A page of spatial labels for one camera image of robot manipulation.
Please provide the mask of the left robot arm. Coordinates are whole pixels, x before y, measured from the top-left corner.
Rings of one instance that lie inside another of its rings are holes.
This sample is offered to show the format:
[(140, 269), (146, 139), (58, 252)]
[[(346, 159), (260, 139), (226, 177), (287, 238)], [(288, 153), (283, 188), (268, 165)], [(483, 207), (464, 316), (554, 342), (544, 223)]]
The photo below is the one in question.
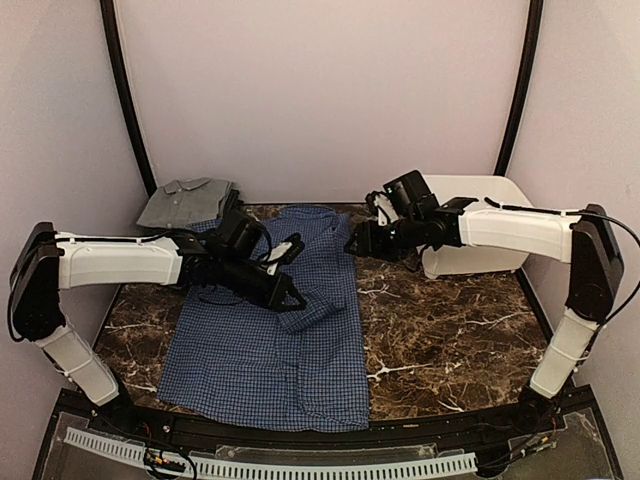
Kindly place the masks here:
[(124, 400), (124, 386), (63, 313), (61, 291), (137, 283), (221, 286), (267, 310), (300, 311), (307, 301), (280, 268), (302, 252), (301, 236), (294, 233), (255, 257), (257, 243), (268, 237), (264, 226), (252, 220), (149, 237), (79, 236), (41, 222), (10, 274), (9, 334), (16, 343), (35, 343), (89, 401), (103, 407), (103, 421), (117, 434), (134, 435), (141, 427), (140, 412)]

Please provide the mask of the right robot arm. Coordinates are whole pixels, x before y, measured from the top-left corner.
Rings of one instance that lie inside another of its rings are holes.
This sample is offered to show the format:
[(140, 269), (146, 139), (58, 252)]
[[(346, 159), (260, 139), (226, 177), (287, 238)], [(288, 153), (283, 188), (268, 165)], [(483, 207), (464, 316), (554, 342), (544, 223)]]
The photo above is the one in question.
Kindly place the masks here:
[(522, 389), (510, 424), (534, 432), (549, 416), (566, 381), (583, 363), (600, 331), (621, 311), (616, 305), (624, 262), (613, 226), (597, 204), (581, 210), (508, 205), (490, 198), (433, 195), (396, 206), (393, 214), (356, 225), (345, 251), (400, 261), (416, 247), (490, 247), (555, 259), (570, 267), (565, 309), (538, 366)]

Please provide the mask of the blue checked long sleeve shirt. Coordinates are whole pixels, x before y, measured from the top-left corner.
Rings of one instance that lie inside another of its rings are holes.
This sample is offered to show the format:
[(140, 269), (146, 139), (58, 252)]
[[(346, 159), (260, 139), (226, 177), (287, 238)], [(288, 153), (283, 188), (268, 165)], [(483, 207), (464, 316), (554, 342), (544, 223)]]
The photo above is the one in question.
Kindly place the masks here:
[(367, 428), (369, 391), (356, 268), (344, 252), (350, 217), (289, 206), (266, 221), (275, 242), (299, 233), (284, 272), (307, 300), (276, 313), (223, 287), (193, 287), (164, 362), (157, 397), (218, 422), (275, 431)]

